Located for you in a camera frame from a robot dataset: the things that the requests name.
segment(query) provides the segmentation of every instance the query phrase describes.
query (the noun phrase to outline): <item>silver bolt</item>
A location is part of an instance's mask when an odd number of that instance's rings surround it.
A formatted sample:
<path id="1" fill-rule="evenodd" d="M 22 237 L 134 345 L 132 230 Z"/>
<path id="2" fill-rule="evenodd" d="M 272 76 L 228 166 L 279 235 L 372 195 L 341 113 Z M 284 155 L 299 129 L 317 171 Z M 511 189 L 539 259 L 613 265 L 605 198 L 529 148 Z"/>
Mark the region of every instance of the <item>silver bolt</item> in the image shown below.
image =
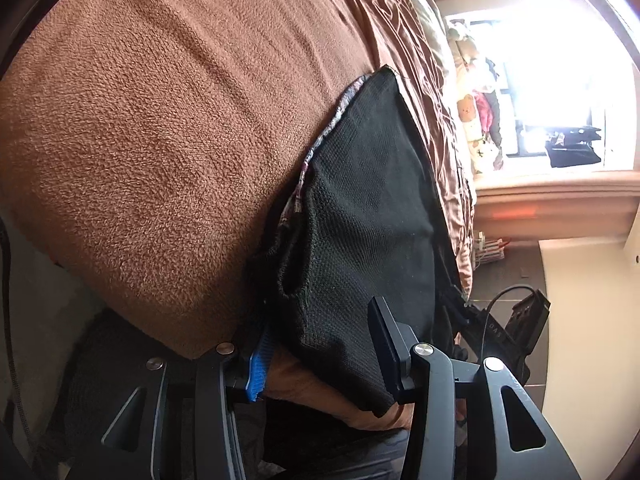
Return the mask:
<path id="1" fill-rule="evenodd" d="M 146 369 L 151 371 L 159 370 L 163 366 L 164 361 L 160 357 L 152 357 L 151 359 L 149 359 L 149 361 L 146 362 Z"/>
<path id="2" fill-rule="evenodd" d="M 216 352 L 220 355 L 229 355 L 232 354 L 236 350 L 236 347 L 233 343 L 220 343 L 216 346 Z"/>
<path id="3" fill-rule="evenodd" d="M 425 357 L 427 355 L 433 354 L 433 346 L 427 343 L 417 344 L 416 346 L 414 346 L 414 350 L 415 350 L 415 353 L 417 353 L 418 355 L 423 355 Z"/>
<path id="4" fill-rule="evenodd" d="M 497 357 L 488 357 L 484 360 L 484 366 L 489 368 L 492 372 L 499 372 L 504 369 L 504 364 Z"/>

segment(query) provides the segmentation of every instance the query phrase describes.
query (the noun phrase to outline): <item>cord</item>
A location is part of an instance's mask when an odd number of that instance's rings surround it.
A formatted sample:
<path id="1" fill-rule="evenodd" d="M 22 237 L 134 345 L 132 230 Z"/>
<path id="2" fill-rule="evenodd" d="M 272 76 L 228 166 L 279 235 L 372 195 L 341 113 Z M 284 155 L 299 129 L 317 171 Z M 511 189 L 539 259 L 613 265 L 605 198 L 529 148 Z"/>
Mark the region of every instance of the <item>cord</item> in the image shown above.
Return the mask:
<path id="1" fill-rule="evenodd" d="M 27 416 L 24 413 L 22 405 L 22 396 L 20 395 L 20 384 L 18 384 L 18 375 L 15 371 L 14 345 L 11 340 L 11 312 L 9 309 L 9 276 L 11 274 L 11 245 L 9 244 L 9 235 L 6 226 L 0 218 L 0 250 L 2 250 L 2 317 L 4 321 L 4 344 L 6 346 L 6 360 L 9 365 L 9 375 L 11 376 L 11 384 L 14 388 L 14 404 L 18 410 L 22 430 L 27 437 L 27 443 L 32 452 L 36 452 L 36 445 L 31 436 Z"/>
<path id="2" fill-rule="evenodd" d="M 489 313 L 491 312 L 491 309 L 494 307 L 495 302 L 503 297 L 507 292 L 511 292 L 512 290 L 519 290 L 521 288 L 525 288 L 533 294 L 535 294 L 536 292 L 536 289 L 529 285 L 511 285 L 498 292 L 498 294 L 486 306 L 486 319 L 484 320 L 484 330 L 482 330 L 482 344 L 480 345 L 480 364 L 482 364 L 482 358 L 484 357 L 484 337 L 486 336 L 486 328 L 489 325 Z"/>

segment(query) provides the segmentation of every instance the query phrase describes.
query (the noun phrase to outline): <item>bed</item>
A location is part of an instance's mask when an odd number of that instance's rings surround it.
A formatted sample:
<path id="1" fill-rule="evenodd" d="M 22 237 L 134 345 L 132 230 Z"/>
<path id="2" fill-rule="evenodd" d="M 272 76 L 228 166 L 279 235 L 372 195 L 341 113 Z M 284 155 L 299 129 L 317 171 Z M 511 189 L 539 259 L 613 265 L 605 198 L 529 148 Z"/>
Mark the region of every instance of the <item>bed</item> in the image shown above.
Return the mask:
<path id="1" fill-rule="evenodd" d="M 0 204 L 53 261 L 188 358 L 250 316 L 268 209 L 351 82 L 383 65 L 437 180 L 470 290 L 473 190 L 432 0 L 60 0 L 0 83 Z M 284 348 L 266 394 L 359 412 Z"/>

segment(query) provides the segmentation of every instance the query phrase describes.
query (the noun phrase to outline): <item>gray floor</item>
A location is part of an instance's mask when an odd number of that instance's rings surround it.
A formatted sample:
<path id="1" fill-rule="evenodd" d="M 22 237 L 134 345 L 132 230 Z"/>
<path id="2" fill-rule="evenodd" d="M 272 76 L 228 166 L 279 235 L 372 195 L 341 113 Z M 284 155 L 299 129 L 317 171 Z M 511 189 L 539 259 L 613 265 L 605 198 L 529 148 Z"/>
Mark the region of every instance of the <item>gray floor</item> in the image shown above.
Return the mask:
<path id="1" fill-rule="evenodd" d="M 104 304 L 80 280 L 36 251 L 11 225 L 7 215 L 3 214 L 2 219 L 9 231 L 12 250 L 10 304 L 15 365 L 31 432 L 37 436 L 49 421 L 75 341 Z M 0 410 L 4 410 L 10 393 L 3 341 Z M 28 446 L 17 413 L 15 441 L 27 456 Z"/>
<path id="2" fill-rule="evenodd" d="M 546 294 L 545 270 L 539 245 L 508 246 L 504 260 L 479 266 L 474 273 L 471 300 L 478 308 L 485 308 L 498 292 L 516 283 L 526 283 Z M 495 303 L 492 316 L 504 326 L 511 316 L 513 306 L 526 295 L 526 291 L 522 290 L 508 292 Z M 531 376 L 525 390 L 540 410 L 545 399 L 548 351 L 549 326 L 547 323 L 535 350 L 526 359 Z"/>

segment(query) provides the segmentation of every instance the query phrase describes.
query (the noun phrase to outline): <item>blue gripper pad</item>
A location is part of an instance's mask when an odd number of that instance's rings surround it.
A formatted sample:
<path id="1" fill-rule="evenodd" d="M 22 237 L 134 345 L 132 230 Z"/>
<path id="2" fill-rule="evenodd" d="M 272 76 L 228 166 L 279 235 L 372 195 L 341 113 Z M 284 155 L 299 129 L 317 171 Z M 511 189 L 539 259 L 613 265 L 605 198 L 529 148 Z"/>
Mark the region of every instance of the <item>blue gripper pad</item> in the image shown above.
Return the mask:
<path id="1" fill-rule="evenodd" d="M 249 402 L 255 402 L 258 395 L 264 390 L 267 381 L 267 372 L 276 348 L 276 339 L 267 325 L 260 336 L 260 340 L 254 352 L 249 358 L 249 378 L 246 382 L 246 397 Z"/>

